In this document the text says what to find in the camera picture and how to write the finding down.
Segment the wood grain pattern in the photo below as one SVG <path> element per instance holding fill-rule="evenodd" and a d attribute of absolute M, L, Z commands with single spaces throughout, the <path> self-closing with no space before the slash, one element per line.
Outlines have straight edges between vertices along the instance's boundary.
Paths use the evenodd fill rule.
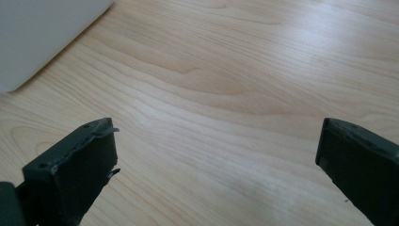
<path fill-rule="evenodd" d="M 116 0 L 0 95 L 0 180 L 112 117 L 82 225 L 371 225 L 314 164 L 323 118 L 399 143 L 395 0 Z"/>

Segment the black object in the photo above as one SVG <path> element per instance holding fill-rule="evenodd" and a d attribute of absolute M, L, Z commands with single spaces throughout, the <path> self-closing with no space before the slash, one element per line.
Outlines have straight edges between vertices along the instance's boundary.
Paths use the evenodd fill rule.
<path fill-rule="evenodd" d="M 110 118 L 77 128 L 23 168 L 17 188 L 0 183 L 1 226 L 76 226 L 119 169 Z"/>
<path fill-rule="evenodd" d="M 374 225 L 399 225 L 398 145 L 355 124 L 325 119 L 316 164 Z"/>

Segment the wood grain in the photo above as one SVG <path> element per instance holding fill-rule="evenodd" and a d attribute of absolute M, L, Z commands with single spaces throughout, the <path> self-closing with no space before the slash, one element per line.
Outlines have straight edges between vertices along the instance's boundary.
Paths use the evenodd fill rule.
<path fill-rule="evenodd" d="M 395 0 L 116 0 L 0 95 L 0 180 L 112 117 L 82 225 L 372 225 L 314 164 L 323 118 L 399 143 Z"/>

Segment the laptop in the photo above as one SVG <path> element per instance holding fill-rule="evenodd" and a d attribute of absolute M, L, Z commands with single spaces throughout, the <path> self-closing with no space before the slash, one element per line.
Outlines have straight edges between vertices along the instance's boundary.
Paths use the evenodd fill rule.
<path fill-rule="evenodd" d="M 112 0 L 0 0 L 0 92 L 26 82 Z"/>

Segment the gray object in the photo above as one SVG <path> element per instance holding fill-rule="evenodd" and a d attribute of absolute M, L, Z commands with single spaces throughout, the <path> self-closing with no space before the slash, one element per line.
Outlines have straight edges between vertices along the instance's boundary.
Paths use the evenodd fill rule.
<path fill-rule="evenodd" d="M 0 0 L 0 92 L 26 82 L 112 0 Z"/>

